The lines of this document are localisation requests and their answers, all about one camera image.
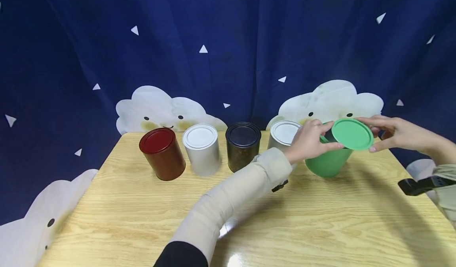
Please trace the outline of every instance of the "wooden table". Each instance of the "wooden table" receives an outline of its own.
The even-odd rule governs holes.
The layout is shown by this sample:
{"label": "wooden table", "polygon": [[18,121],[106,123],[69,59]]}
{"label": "wooden table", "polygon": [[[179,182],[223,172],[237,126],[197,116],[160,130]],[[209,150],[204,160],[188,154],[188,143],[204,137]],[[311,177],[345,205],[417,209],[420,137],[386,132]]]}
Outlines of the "wooden table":
{"label": "wooden table", "polygon": [[[269,132],[262,132],[261,151]],[[122,136],[40,267],[150,267],[192,205],[232,172],[224,133],[222,168],[158,180]],[[334,179],[303,163],[284,189],[254,201],[222,229],[211,266],[456,266],[456,234],[426,195],[405,196],[408,173],[389,151],[355,152]]]}

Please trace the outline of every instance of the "sleeve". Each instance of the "sleeve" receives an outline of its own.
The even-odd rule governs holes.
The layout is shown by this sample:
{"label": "sleeve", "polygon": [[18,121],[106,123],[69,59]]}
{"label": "sleeve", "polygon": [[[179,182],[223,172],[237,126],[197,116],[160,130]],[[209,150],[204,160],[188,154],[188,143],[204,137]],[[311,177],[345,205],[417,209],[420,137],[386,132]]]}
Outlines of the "sleeve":
{"label": "sleeve", "polygon": [[[456,181],[456,165],[439,165],[434,169],[433,174]],[[456,228],[456,185],[434,190],[439,209]]]}
{"label": "sleeve", "polygon": [[[184,256],[188,256],[187,259],[197,256],[194,254],[197,253],[195,250],[199,251],[199,257],[204,256],[204,264],[186,265],[210,265],[220,229],[225,222],[245,202],[261,197],[283,183],[291,171],[290,162],[280,150],[266,150],[252,163],[201,196],[177,228],[170,243],[157,260],[156,266],[177,266]],[[181,252],[177,251],[177,248],[183,248],[176,247],[177,245],[185,245],[189,251],[192,250],[192,254],[177,254]]]}

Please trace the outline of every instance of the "left hand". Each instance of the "left hand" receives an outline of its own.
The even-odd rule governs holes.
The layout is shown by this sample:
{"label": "left hand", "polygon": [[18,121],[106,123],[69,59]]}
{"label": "left hand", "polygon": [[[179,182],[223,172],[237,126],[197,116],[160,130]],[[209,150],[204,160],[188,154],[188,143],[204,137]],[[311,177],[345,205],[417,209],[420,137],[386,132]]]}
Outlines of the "left hand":
{"label": "left hand", "polygon": [[331,150],[340,150],[344,146],[340,143],[322,144],[320,135],[324,135],[334,122],[322,124],[320,120],[307,121],[301,126],[290,147],[284,150],[285,157],[290,163],[296,163],[303,159],[315,158]]}

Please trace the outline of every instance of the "black sleeve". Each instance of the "black sleeve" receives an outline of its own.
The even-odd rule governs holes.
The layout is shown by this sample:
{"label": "black sleeve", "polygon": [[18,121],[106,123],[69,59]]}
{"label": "black sleeve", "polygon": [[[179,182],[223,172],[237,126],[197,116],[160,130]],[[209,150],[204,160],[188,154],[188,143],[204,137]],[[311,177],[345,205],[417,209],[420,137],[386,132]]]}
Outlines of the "black sleeve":
{"label": "black sleeve", "polygon": [[206,257],[202,252],[183,241],[168,243],[155,262],[154,267],[208,267]]}

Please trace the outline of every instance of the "hand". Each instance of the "hand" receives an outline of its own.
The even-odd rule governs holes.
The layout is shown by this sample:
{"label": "hand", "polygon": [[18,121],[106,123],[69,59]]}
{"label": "hand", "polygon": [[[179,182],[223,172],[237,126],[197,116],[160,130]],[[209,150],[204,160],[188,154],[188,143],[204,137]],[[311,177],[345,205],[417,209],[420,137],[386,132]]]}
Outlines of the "hand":
{"label": "hand", "polygon": [[406,150],[417,150],[430,156],[435,149],[448,141],[436,133],[398,117],[376,115],[356,119],[370,126],[374,137],[377,137],[381,130],[385,131],[381,137],[382,141],[369,148],[370,152],[399,147]]}
{"label": "hand", "polygon": [[284,150],[288,161],[296,163],[303,159],[315,158],[331,150],[343,148],[340,143],[322,144],[320,142],[320,135],[324,135],[333,126],[333,123],[322,124],[320,120],[312,120],[301,126],[294,135],[290,147]]}

